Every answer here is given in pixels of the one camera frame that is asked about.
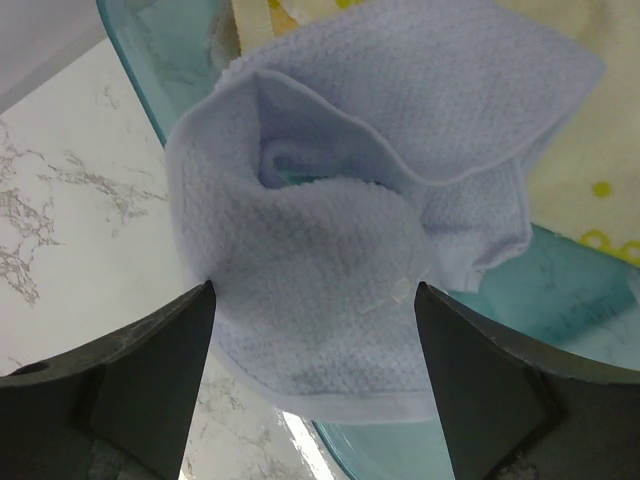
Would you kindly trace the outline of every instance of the teal glass tray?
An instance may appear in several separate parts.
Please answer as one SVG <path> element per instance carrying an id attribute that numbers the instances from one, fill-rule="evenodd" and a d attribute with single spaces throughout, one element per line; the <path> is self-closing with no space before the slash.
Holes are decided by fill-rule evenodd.
<path id="1" fill-rule="evenodd" d="M 208 61 L 219 0 L 98 0 L 109 38 L 158 138 L 220 75 Z M 489 272 L 479 294 L 456 298 L 564 350 L 640 370 L 640 271 L 541 228 L 523 256 Z M 357 480 L 453 480 L 440 423 L 316 424 Z"/>

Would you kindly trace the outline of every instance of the towel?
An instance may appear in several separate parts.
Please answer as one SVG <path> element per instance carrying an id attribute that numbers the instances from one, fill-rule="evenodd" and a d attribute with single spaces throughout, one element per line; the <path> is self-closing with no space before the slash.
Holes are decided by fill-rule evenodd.
<path id="1" fill-rule="evenodd" d="M 640 267 L 640 2 L 499 0 L 607 73 L 528 178 L 534 223 Z"/>
<path id="2" fill-rule="evenodd" d="M 373 1 L 232 63 L 166 147 L 220 361 L 307 418 L 435 415 L 415 289 L 526 249 L 525 172 L 602 71 L 486 0 Z"/>

